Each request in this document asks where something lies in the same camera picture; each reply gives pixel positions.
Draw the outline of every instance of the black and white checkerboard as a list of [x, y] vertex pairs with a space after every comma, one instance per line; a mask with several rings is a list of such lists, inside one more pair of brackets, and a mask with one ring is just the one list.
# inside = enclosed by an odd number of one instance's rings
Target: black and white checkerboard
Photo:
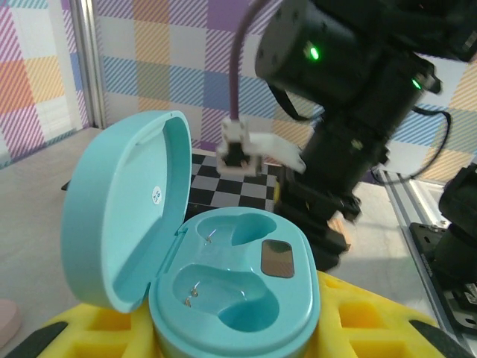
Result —
[[220, 175], [215, 157], [194, 154], [190, 204], [211, 207], [255, 207], [272, 210], [279, 166], [263, 166], [257, 177]]

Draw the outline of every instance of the earbud case lid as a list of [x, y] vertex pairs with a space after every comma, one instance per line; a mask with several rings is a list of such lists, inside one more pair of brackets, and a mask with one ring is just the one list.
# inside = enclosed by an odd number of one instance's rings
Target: earbud case lid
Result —
[[167, 260], [189, 199], [192, 148], [178, 111], [117, 122], [87, 147], [63, 207], [61, 254], [84, 303], [128, 313]]

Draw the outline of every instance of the white table surface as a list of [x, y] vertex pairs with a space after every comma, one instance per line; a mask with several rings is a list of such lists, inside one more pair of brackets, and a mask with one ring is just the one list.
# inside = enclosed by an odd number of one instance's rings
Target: white table surface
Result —
[[[78, 301], [60, 261], [60, 221], [76, 162], [99, 130], [88, 129], [0, 170], [0, 298], [15, 301], [22, 328], [4, 357], [34, 330]], [[362, 216], [347, 223], [352, 248], [330, 273], [391, 300], [433, 315], [384, 188], [360, 184]]]

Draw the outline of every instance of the pink object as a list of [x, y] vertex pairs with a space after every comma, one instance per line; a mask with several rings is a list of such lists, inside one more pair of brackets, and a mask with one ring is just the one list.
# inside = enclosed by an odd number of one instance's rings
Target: pink object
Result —
[[15, 336], [21, 323], [20, 310], [15, 302], [0, 300], [0, 348]]

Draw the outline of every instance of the yellow foam tray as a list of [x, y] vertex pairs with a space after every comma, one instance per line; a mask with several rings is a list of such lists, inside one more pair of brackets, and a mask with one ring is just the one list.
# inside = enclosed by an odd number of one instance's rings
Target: yellow foam tray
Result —
[[[443, 358], [408, 322], [426, 315], [322, 272], [319, 325], [306, 358]], [[132, 314], [80, 304], [53, 318], [68, 327], [39, 358], [157, 358], [148, 303]]]

